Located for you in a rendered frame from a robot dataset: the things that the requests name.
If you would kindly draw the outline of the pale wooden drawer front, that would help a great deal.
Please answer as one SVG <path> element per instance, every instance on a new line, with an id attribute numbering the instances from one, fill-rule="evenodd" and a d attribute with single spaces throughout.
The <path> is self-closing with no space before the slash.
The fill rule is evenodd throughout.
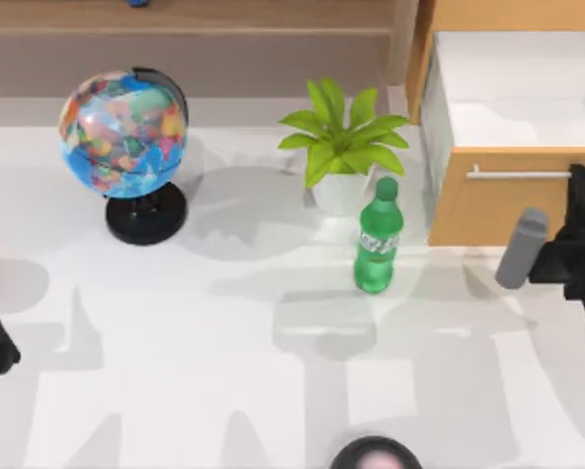
<path id="1" fill-rule="evenodd" d="M 506 245 L 522 211 L 542 210 L 548 235 L 563 224 L 567 180 L 472 180 L 481 170 L 569 171 L 585 166 L 585 147 L 463 148 L 449 154 L 428 242 L 432 246 Z"/>

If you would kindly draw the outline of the pulled-out drawer with grey inside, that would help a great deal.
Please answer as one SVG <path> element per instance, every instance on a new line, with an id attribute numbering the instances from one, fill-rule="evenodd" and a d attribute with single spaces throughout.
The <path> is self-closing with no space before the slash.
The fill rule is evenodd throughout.
<path id="1" fill-rule="evenodd" d="M 436 192 L 453 148 L 585 147 L 585 32 L 437 33 L 421 135 Z"/>

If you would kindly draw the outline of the green bottle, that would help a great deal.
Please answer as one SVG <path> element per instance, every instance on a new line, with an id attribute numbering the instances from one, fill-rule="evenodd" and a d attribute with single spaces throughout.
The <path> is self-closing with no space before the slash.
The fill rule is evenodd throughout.
<path id="1" fill-rule="evenodd" d="M 397 180 L 382 177 L 377 181 L 374 197 L 360 213 L 354 280 L 355 285 L 367 293 L 384 291 L 393 278 L 404 226 L 397 197 Z"/>

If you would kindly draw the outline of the wooden cupboard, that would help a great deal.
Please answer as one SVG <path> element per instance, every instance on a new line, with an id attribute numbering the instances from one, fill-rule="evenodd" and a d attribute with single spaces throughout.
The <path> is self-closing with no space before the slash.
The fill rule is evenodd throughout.
<path id="1" fill-rule="evenodd" d="M 440 31 L 585 31 L 585 0 L 419 0 L 405 75 L 415 125 Z"/>

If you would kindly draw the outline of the green plant in white pot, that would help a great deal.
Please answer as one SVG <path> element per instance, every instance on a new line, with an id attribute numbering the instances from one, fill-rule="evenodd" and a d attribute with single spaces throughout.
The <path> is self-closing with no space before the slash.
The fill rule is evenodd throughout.
<path id="1" fill-rule="evenodd" d="M 316 208 L 329 216 L 347 216 L 361 205 L 374 167 L 404 174 L 397 151 L 409 144 L 397 129 L 409 119 L 378 114 L 374 87 L 362 90 L 350 104 L 331 78 L 309 79 L 307 91 L 313 107 L 279 120 L 295 131 L 277 147 L 304 150 L 304 183 Z"/>

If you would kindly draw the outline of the black round object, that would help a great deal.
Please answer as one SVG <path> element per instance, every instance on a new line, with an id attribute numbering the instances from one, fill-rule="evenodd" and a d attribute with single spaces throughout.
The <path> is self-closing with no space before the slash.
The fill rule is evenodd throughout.
<path id="1" fill-rule="evenodd" d="M 347 443 L 328 469 L 424 469 L 405 445 L 383 436 L 364 436 Z"/>

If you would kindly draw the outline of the colourful globe on black stand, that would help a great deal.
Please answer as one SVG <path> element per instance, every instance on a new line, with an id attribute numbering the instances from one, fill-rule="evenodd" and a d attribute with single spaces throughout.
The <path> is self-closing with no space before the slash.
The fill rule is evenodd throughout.
<path id="1" fill-rule="evenodd" d="M 99 73 L 67 98 L 58 125 L 63 160 L 106 200 L 110 233 L 153 245 L 184 224 L 188 203 L 172 183 L 188 147 L 188 103 L 167 74 L 148 67 Z"/>

